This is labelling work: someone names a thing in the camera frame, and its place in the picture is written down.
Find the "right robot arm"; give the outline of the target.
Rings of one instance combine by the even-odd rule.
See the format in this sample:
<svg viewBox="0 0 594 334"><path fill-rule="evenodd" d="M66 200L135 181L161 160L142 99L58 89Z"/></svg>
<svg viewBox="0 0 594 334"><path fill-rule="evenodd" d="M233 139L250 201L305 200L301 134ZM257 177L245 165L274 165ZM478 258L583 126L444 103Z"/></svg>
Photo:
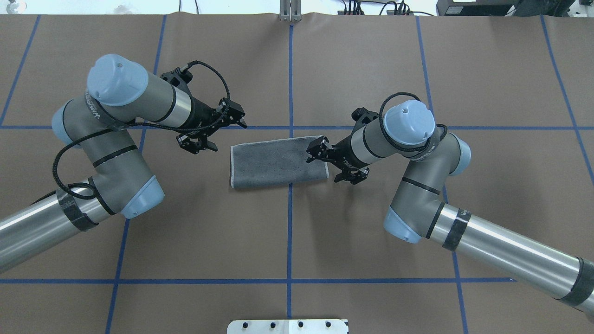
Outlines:
<svg viewBox="0 0 594 334"><path fill-rule="evenodd" d="M562 250L593 213L593 184L571 167L575 148L552 130L522 135L487 130L473 152L478 130L451 131L414 95L378 112L358 108L354 129L335 144L318 136L307 161L340 169L335 182L358 184L371 165L392 156L408 165L390 202L383 226L409 243L433 241L502 271L512 279L593 317L593 261Z"/></svg>

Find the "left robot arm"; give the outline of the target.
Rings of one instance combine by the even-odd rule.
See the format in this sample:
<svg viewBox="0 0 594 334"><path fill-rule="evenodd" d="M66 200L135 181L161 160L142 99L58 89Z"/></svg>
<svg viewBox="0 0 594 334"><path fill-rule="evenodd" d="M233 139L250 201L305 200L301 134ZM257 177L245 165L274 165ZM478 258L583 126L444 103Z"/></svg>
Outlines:
<svg viewBox="0 0 594 334"><path fill-rule="evenodd" d="M54 135L65 144L52 163L56 190L1 220L1 271L89 231L115 214L135 218L164 197L128 130L177 133L191 154L217 151L208 138L217 130L246 128L245 112L225 97L216 107L193 97L187 86L191 61L161 76L117 54L101 56L90 69L82 96L66 102L52 118Z"/></svg>

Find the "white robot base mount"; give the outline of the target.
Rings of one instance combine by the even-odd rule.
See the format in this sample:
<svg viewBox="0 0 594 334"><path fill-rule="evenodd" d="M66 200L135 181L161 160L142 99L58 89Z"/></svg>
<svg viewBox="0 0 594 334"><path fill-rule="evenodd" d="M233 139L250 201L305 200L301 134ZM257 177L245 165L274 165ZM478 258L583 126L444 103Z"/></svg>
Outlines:
<svg viewBox="0 0 594 334"><path fill-rule="evenodd" d="M227 326L227 334L348 334L343 319L237 320Z"/></svg>

